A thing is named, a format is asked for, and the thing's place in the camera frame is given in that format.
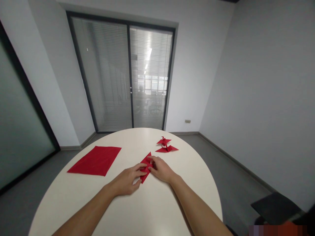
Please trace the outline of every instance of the hand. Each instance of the hand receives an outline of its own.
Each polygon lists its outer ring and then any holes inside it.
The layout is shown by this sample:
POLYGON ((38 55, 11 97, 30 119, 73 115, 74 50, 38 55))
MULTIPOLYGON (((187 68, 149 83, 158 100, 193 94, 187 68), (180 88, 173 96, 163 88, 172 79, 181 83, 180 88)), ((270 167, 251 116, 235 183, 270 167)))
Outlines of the hand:
POLYGON ((135 178, 144 176, 147 173, 140 171, 141 168, 146 167, 147 164, 139 163, 128 169, 124 169, 119 175, 116 176, 108 185, 111 187, 114 196, 130 195, 135 192, 142 180, 138 180, 134 185, 135 178))
POLYGON ((148 158, 151 158, 150 163, 154 166, 154 168, 149 167, 151 173, 160 180, 170 183, 171 179, 176 176, 176 173, 160 157, 149 156, 148 158))

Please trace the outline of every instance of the folded red paper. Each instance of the folded red paper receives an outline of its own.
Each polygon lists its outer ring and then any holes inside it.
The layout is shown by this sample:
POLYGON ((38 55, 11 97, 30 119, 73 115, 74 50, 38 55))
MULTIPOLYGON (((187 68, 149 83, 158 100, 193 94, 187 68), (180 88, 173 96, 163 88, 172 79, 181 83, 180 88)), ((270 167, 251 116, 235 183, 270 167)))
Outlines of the folded red paper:
POLYGON ((162 144, 162 148, 160 148, 159 150, 156 150, 156 152, 170 152, 170 151, 176 151, 178 150, 177 148, 173 147, 173 146, 167 146, 167 143, 171 141, 171 139, 166 139, 162 136, 162 139, 160 141, 157 142, 157 144, 162 144))
POLYGON ((170 152, 170 151, 176 151, 178 150, 177 148, 173 147, 172 145, 168 146, 168 147, 162 147, 159 150, 156 150, 156 152, 170 152))
POLYGON ((151 152, 140 162, 140 163, 145 163, 145 164, 147 164, 147 166, 145 167, 145 169, 142 169, 142 170, 141 170, 141 171, 143 171, 143 172, 147 172, 146 175, 140 176, 140 179, 142 180, 142 183, 145 181, 145 179, 148 177, 148 175, 149 175, 150 172, 151 172, 151 171, 149 170, 149 167, 153 167, 153 165, 150 164, 151 159, 148 158, 148 156, 151 156, 151 152))
POLYGON ((120 150, 121 147, 95 146, 67 172, 105 176, 120 150))

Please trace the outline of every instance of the glass door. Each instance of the glass door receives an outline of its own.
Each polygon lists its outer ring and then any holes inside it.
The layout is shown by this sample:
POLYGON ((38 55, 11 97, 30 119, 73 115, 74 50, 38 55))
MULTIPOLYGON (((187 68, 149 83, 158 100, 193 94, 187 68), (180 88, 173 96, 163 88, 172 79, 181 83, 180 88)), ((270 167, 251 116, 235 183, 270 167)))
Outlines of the glass door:
POLYGON ((60 148, 0 25, 0 189, 60 148))
POLYGON ((163 129, 173 32, 130 26, 134 127, 163 129))
POLYGON ((175 29, 67 16, 96 132, 164 129, 175 29))

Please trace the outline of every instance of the red origami crane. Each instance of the red origami crane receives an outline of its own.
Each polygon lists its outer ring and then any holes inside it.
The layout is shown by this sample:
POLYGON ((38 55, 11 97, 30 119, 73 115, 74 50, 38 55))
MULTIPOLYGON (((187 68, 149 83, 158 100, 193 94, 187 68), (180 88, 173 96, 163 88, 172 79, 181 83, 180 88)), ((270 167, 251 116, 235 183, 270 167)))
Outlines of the red origami crane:
POLYGON ((170 151, 176 151, 178 150, 177 148, 173 147, 173 146, 167 146, 167 143, 171 141, 171 139, 165 139, 162 136, 162 139, 160 141, 157 142, 157 144, 162 144, 162 148, 160 148, 159 150, 156 150, 156 152, 170 152, 170 151))

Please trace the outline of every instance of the white wall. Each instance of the white wall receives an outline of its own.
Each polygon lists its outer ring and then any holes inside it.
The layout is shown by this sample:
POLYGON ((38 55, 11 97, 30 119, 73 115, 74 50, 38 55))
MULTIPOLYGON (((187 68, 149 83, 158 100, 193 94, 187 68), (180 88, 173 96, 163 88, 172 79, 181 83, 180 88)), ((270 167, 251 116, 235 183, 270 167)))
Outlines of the white wall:
POLYGON ((241 0, 200 132, 303 210, 315 202, 315 5, 241 0))
POLYGON ((55 0, 29 0, 29 3, 77 138, 82 144, 95 128, 66 11, 55 0))
POLYGON ((0 0, 0 19, 60 146, 79 145, 27 0, 0 0))
POLYGON ((95 9, 92 11, 95 13, 111 11, 178 23, 166 130, 199 130, 234 4, 216 0, 58 2, 63 3, 63 6, 75 5, 76 11, 81 12, 88 7, 95 9), (185 124, 185 119, 190 119, 191 123, 185 124))

